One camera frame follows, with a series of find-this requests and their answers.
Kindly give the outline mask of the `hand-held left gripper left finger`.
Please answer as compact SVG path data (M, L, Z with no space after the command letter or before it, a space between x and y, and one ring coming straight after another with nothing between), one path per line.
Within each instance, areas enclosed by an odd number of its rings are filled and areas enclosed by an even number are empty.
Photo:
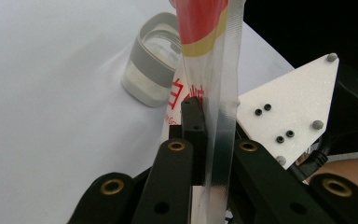
M205 183L205 161L207 130L200 100L190 97L181 103L181 123L169 127L169 138L181 138L193 147L192 183L202 186Z

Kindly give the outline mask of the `white table sheet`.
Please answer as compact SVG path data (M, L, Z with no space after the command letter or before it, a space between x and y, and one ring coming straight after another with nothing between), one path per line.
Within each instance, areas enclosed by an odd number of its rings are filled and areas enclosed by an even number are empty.
M131 46L169 0L0 0L0 224L66 224L89 185L155 159L165 107L131 97Z

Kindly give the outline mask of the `white lidded container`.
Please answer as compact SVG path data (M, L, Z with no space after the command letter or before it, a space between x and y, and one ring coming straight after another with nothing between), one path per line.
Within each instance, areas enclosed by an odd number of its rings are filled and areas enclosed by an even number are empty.
M123 88L147 106L164 104L181 56L176 16L168 12L155 15L136 35L121 80Z

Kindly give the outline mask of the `red and white spout pouch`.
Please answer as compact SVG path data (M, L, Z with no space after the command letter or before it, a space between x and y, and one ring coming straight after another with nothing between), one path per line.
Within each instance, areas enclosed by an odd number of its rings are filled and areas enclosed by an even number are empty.
M224 224L238 106L238 64L245 0L170 0L176 9L182 58L162 126L181 122L188 97L200 100L206 119L205 182L193 188L191 224Z

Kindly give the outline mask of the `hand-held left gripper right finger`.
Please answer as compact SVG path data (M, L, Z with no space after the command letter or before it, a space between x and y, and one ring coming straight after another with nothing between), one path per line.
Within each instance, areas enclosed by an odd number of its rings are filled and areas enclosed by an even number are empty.
M242 129L239 123L236 123L235 130L235 140L237 142L248 142L249 137L246 135L245 131Z

